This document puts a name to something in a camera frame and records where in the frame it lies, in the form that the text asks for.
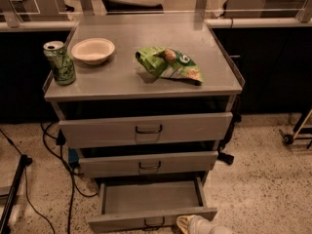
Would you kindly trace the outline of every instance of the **black cable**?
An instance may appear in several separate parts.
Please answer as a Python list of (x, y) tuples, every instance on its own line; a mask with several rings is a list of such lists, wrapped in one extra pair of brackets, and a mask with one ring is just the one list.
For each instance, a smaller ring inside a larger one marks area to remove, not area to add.
[(49, 147), (49, 145), (48, 145), (48, 143), (47, 143), (47, 141), (45, 139), (45, 136), (49, 136), (49, 135), (47, 135), (47, 131), (51, 128), (51, 126), (53, 124), (54, 124), (54, 122), (49, 124), (46, 129), (43, 129), (42, 139), (43, 139), (43, 143), (44, 143), (45, 147), (47, 148), (47, 150), (52, 155), (54, 155), (56, 158), (58, 158), (61, 161), (61, 163), (63, 164), (65, 169), (69, 172), (69, 175), (70, 175), (70, 178), (71, 178), (71, 196), (70, 196), (70, 201), (69, 201), (69, 209), (68, 209), (68, 217), (67, 217), (67, 233), (70, 234), (70, 220), (71, 220), (71, 216), (72, 216), (72, 207), (73, 207), (73, 201), (74, 201), (75, 188), (84, 197), (94, 197), (94, 196), (96, 196), (98, 194), (96, 193), (96, 194), (93, 194), (93, 195), (86, 195), (86, 194), (83, 194), (78, 189), (78, 186), (76, 184), (74, 176), (79, 176), (79, 174), (75, 174), (74, 171), (71, 170), (70, 166), (63, 159), (62, 147), (65, 144), (65, 139), (64, 139), (61, 131), (58, 131), (58, 137), (56, 138), (57, 145), (59, 145), (59, 156), (53, 150), (51, 150), (51, 148)]
[[(43, 127), (43, 123), (42, 123), (42, 122), (40, 123), (40, 127), (41, 127), (41, 130), (44, 132), (45, 129), (44, 129), (44, 127)], [(49, 133), (46, 133), (46, 135), (47, 135), (48, 137), (51, 137), (52, 139), (57, 139), (56, 136), (52, 136), (52, 135), (50, 135)]]
[(14, 147), (14, 149), (19, 153), (19, 155), (21, 156), (22, 154), (21, 154), (21, 152), (20, 152), (20, 150), (15, 146), (15, 144), (13, 143), (13, 141), (9, 138), (9, 137), (7, 137), (7, 135), (6, 134), (4, 134), (4, 132), (0, 129), (0, 132), (1, 132), (1, 134), (4, 136), (4, 138), (6, 138), (7, 139), (7, 141)]
[(53, 227), (53, 225), (51, 224), (51, 222), (48, 220), (48, 218), (42, 214), (40, 214), (36, 209), (35, 207), (31, 204), (30, 200), (29, 200), (29, 197), (28, 197), (28, 183), (27, 183), (27, 172), (26, 172), (26, 168), (25, 168), (25, 190), (26, 190), (26, 199), (29, 203), (29, 205), (31, 206), (31, 208), (33, 209), (34, 212), (36, 212), (38, 215), (40, 215), (41, 217), (43, 217), (44, 219), (46, 219), (46, 221), (49, 223), (50, 227), (52, 228), (53, 230), (53, 233), (56, 234), (56, 230), (55, 228)]
[[(20, 150), (16, 147), (16, 145), (14, 144), (14, 142), (9, 138), (7, 137), (7, 135), (0, 129), (0, 132), (1, 134), (7, 139), (7, 141), (15, 148), (15, 150), (19, 153), (19, 155), (21, 156), (22, 153), (20, 152)], [(36, 209), (35, 207), (31, 204), (30, 200), (29, 200), (29, 197), (28, 197), (28, 183), (27, 183), (27, 171), (26, 171), (26, 167), (24, 169), (25, 171), (25, 195), (26, 195), (26, 199), (27, 199), (27, 202), (28, 204), (30, 205), (30, 207), (32, 208), (32, 210), (34, 212), (36, 212), (38, 215), (40, 215), (41, 217), (43, 217), (50, 225), (50, 227), (52, 228), (53, 230), (53, 233), (56, 234), (56, 230), (55, 228), (53, 227), (53, 225), (51, 224), (51, 222), (48, 220), (47, 217), (45, 217), (44, 215), (40, 214)]]

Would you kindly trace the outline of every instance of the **terrazzo floor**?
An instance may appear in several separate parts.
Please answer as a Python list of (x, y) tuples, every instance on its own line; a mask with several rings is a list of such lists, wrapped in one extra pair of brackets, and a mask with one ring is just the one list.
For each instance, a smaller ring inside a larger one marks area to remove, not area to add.
[[(204, 186), (209, 206), (217, 207), (212, 224), (222, 224), (241, 234), (312, 233), (312, 149), (308, 140), (284, 145), (279, 130), (292, 133), (296, 114), (243, 115), (224, 152), (234, 155), (229, 166), (216, 161)], [(27, 203), (27, 194), (35, 209), (53, 225), (55, 233), (67, 233), (71, 178), (61, 161), (48, 152), (39, 123), (0, 125), (19, 151), (33, 159), (22, 177), (9, 226), (12, 233), (54, 233), (48, 222)], [(58, 124), (48, 131), (56, 136)], [(59, 154), (59, 146), (49, 136), (45, 140)], [(66, 158), (67, 148), (63, 148)], [(10, 186), (19, 161), (15, 148), (0, 133), (0, 187)], [(75, 177), (85, 194), (96, 192), (94, 184)], [(75, 190), (70, 233), (93, 233), (87, 219), (98, 213), (98, 196), (86, 198)], [(126, 233), (181, 233), (177, 227), (158, 231)]]

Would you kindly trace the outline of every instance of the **chip bag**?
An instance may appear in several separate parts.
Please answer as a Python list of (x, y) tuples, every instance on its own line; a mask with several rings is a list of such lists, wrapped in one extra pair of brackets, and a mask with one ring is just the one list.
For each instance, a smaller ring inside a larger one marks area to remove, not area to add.
[(180, 51), (164, 47), (148, 47), (138, 50), (136, 59), (147, 72), (156, 77), (203, 82), (203, 74), (198, 66)]

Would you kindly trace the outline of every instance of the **cart caster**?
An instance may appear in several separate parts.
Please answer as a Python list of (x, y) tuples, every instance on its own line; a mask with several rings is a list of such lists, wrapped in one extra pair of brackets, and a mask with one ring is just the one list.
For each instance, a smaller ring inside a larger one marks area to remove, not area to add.
[(11, 233), (11, 228), (9, 226), (4, 227), (4, 232), (3, 233), (4, 234), (10, 234)]
[(293, 136), (292, 135), (284, 135), (283, 136), (284, 144), (293, 144)]

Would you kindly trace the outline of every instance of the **paper bowl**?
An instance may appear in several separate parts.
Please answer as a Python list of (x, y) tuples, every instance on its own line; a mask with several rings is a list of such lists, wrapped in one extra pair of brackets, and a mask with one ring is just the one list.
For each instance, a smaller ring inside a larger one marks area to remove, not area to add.
[(103, 38), (90, 38), (74, 45), (71, 54), (89, 65), (99, 65), (115, 51), (115, 45)]

